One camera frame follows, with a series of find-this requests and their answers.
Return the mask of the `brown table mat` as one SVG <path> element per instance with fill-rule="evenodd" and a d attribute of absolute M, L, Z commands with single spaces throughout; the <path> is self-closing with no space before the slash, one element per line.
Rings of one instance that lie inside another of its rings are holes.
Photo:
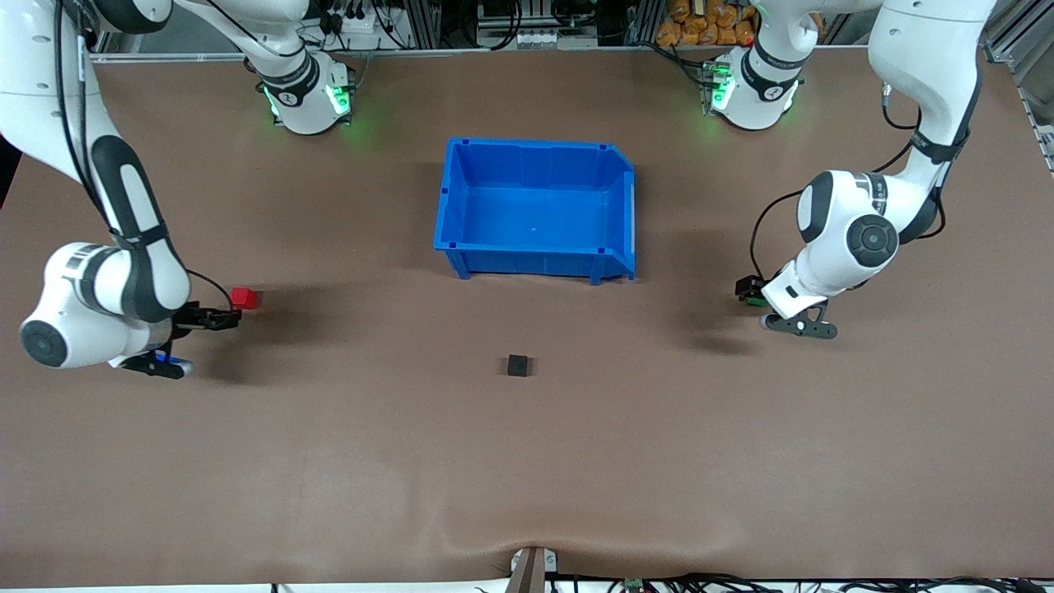
<path fill-rule="evenodd" d="M 832 341 L 769 333 L 733 286 L 770 200 L 906 142 L 864 50 L 819 50 L 760 133 L 644 50 L 375 58 L 317 138 L 276 129 L 237 61 L 96 72 L 188 266 L 264 299 L 176 344 L 184 381 L 34 363 L 43 263 L 105 230 L 21 163 L 0 588 L 436 589 L 531 543 L 596 577 L 1054 577 L 1054 177 L 1006 65 L 980 64 L 944 232 L 833 300 Z M 614 143 L 637 280 L 458 280 L 432 248 L 456 136 Z"/>

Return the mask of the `blue plastic storage bin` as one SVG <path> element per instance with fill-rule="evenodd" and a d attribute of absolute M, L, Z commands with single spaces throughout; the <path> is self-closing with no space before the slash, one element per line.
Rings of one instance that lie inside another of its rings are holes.
<path fill-rule="evenodd" d="M 610 143 L 451 138 L 432 246 L 463 280 L 632 281 L 636 185 L 635 165 Z"/>

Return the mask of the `bag of orange items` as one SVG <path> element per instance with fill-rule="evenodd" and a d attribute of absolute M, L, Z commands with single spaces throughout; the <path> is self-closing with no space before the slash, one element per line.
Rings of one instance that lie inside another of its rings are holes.
<path fill-rule="evenodd" d="M 760 12 L 749 0 L 667 0 L 659 46 L 750 46 Z"/>

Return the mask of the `white power strip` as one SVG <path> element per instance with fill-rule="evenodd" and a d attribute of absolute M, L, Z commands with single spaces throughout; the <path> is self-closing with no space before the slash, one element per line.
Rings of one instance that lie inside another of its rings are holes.
<path fill-rule="evenodd" d="M 319 17 L 325 50 L 380 50 L 385 32 L 376 9 L 366 0 L 334 0 Z"/>

